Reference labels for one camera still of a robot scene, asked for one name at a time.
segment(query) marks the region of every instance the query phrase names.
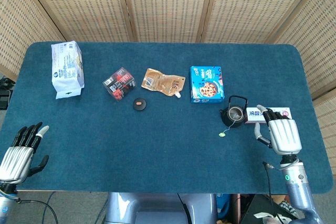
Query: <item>white bag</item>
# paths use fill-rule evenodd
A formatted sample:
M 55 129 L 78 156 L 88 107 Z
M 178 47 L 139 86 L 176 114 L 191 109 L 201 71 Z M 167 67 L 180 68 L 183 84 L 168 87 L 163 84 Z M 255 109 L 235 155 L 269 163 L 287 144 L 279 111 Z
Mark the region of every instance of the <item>white bag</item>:
M 82 53 L 75 41 L 51 46 L 52 82 L 56 99 L 80 95 L 84 88 Z

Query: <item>blue table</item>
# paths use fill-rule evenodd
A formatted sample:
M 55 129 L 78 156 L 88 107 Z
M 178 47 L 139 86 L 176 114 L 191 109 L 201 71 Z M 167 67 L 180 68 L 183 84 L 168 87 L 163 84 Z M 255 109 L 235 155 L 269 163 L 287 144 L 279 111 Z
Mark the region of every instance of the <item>blue table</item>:
M 33 165 L 45 154 L 49 163 L 18 189 L 267 193 L 262 161 L 278 165 L 281 157 L 254 139 L 254 126 L 218 137 L 226 128 L 219 110 L 232 94 L 246 96 L 249 106 L 290 107 L 312 191 L 331 189 L 330 165 L 293 46 L 80 42 L 85 88 L 81 96 L 55 100 L 51 44 L 28 48 L 0 132 L 2 157 L 23 125 L 50 125 Z M 190 103 L 191 65 L 222 67 L 224 103 Z M 117 102 L 102 81 L 120 67 L 133 74 L 137 87 Z M 182 97 L 141 88 L 147 68 L 185 76 Z M 147 101 L 141 112 L 132 107 L 138 97 Z M 271 183 L 272 193 L 286 192 L 280 172 L 271 171 Z

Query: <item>gray floor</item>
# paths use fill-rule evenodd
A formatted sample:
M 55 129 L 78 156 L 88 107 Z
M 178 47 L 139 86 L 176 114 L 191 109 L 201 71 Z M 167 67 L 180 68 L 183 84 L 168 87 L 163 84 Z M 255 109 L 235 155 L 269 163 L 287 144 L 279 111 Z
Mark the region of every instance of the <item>gray floor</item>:
M 6 111 L 0 110 L 0 129 Z M 35 199 L 46 202 L 53 192 L 22 191 L 19 193 L 21 199 Z M 325 224 L 335 223 L 336 219 L 336 187 L 327 194 L 314 195 L 316 207 Z M 104 205 L 107 200 L 107 193 L 92 193 L 80 191 L 57 191 L 50 198 L 50 205 L 55 210 L 60 224 L 101 224 L 105 214 Z M 8 224 L 32 224 L 44 223 L 54 224 L 53 215 L 46 210 L 44 222 L 43 213 L 45 207 L 40 204 L 16 204 L 13 214 L 9 217 Z

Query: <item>blue box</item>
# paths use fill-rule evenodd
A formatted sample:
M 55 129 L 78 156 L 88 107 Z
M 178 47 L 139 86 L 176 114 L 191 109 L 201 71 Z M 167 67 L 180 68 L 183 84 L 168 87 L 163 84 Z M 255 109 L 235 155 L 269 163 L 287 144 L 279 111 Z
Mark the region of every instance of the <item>blue box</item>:
M 224 101 L 221 67 L 190 67 L 191 102 L 220 103 Z

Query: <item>robotic hand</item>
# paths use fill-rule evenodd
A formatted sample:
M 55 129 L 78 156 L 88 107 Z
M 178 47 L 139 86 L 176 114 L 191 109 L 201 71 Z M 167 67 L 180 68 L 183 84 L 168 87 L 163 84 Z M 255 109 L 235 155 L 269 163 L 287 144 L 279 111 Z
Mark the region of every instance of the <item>robotic hand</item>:
M 282 171 L 285 178 L 292 206 L 303 211 L 305 215 L 304 219 L 293 220 L 290 224 L 323 224 L 314 206 L 305 167 L 296 156 L 302 146 L 295 120 L 261 105 L 258 105 L 257 108 L 264 115 L 271 139 L 261 135 L 259 123 L 255 125 L 255 137 L 269 148 L 273 148 L 275 153 L 282 155 L 281 168 L 277 170 Z M 267 163 L 264 165 L 267 168 L 276 169 Z
M 49 156 L 45 155 L 41 163 L 30 168 L 33 155 L 48 131 L 49 126 L 43 127 L 42 122 L 30 127 L 23 127 L 16 134 L 11 147 L 8 148 L 0 165 L 0 223 L 5 223 L 17 197 L 16 186 L 23 183 L 27 177 L 41 172 L 47 165 Z

